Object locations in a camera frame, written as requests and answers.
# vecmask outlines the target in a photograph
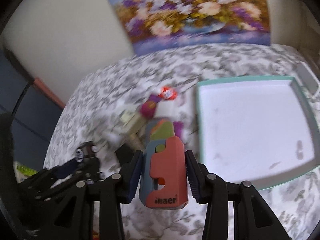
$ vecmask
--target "red toy part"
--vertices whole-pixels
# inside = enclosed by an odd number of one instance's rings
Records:
[[[188,203],[186,161],[182,141],[173,136],[166,140],[163,152],[151,157],[150,177],[163,178],[164,188],[152,191],[146,206],[155,209],[181,209]]]
[[[164,100],[174,100],[177,98],[178,93],[171,87],[162,87],[159,96]]]

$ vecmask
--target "gray floral pattern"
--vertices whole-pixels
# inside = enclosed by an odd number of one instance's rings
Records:
[[[281,45],[206,44],[158,51],[120,60],[86,76],[68,101],[53,133],[45,167],[61,165],[75,156],[77,146],[93,140],[99,147],[101,169],[109,176],[119,170],[108,133],[122,134],[119,114],[135,109],[158,86],[170,85],[179,93],[179,121],[185,125],[183,142],[198,156],[195,84],[201,80],[245,75],[296,76],[304,58]],[[320,98],[303,88],[320,121]],[[307,239],[320,219],[320,169],[283,185],[261,191],[293,239]],[[136,196],[122,205],[126,238],[201,239],[206,206],[199,206],[189,192],[189,204],[180,211],[158,211],[142,205]],[[95,221],[99,205],[96,205]],[[234,220],[229,208],[229,239]]]

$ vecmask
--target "painting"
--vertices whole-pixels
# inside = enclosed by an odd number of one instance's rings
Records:
[[[109,0],[136,54],[205,43],[270,45],[267,0]]]

